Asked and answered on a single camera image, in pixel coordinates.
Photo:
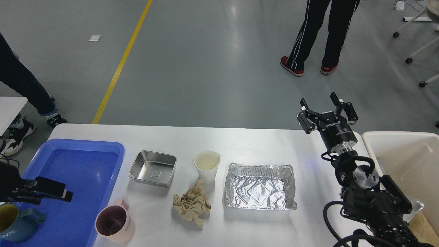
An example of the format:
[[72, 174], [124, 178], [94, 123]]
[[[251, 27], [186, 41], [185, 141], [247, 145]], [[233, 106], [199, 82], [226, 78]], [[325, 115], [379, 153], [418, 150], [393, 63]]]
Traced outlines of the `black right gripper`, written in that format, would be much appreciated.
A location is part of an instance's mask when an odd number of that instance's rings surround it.
[[[349, 125], [354, 125], [358, 120], [358, 115], [353, 108], [352, 103], [345, 103], [335, 92], [332, 92], [330, 99], [336, 110], [334, 119], [329, 122], [323, 122], [323, 114], [309, 109], [304, 98], [300, 100], [301, 111], [297, 115], [299, 125], [306, 134], [319, 130], [328, 153], [337, 153], [337, 149], [344, 144], [353, 147], [357, 144], [357, 138]], [[341, 116], [345, 112], [347, 119]]]

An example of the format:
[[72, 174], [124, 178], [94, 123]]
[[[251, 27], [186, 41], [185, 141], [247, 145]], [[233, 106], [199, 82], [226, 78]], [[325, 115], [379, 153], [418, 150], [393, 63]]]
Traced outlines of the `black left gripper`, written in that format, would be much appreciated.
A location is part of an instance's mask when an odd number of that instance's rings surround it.
[[[34, 190], [38, 193], [38, 198], [34, 197]], [[64, 183], [54, 181], [44, 177], [36, 177], [35, 181], [25, 180], [25, 184], [20, 186], [15, 192], [16, 203], [38, 204], [42, 199], [61, 200], [71, 202], [73, 193], [66, 191]]]

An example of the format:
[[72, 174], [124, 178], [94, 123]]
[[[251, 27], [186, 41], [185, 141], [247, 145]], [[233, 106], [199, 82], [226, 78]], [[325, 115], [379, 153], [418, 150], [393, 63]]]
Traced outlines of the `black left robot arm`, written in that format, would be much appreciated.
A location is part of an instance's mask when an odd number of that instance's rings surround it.
[[23, 179], [17, 167], [1, 161], [0, 200], [5, 203], [30, 203], [39, 205], [43, 198], [71, 202], [73, 192], [64, 183], [37, 176]]

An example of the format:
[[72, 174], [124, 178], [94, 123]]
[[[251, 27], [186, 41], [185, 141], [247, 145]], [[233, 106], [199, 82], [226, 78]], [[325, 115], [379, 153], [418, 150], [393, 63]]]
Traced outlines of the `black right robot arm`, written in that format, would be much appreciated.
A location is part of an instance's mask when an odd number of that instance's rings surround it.
[[[323, 220], [335, 237], [336, 247], [357, 247], [360, 240], [373, 247], [429, 247], [420, 242], [403, 220], [412, 212], [412, 204], [389, 175], [378, 175], [372, 158], [360, 156], [353, 149], [358, 140], [350, 128], [358, 120], [352, 103], [346, 103], [333, 92], [330, 99], [334, 111], [318, 113], [309, 109], [305, 99], [300, 100], [298, 123], [305, 133], [318, 131], [326, 152], [321, 158], [330, 161], [334, 175], [341, 186], [341, 201], [331, 201], [323, 208]], [[366, 225], [372, 232], [357, 229], [341, 238], [328, 220], [328, 209], [341, 205], [340, 214]]]

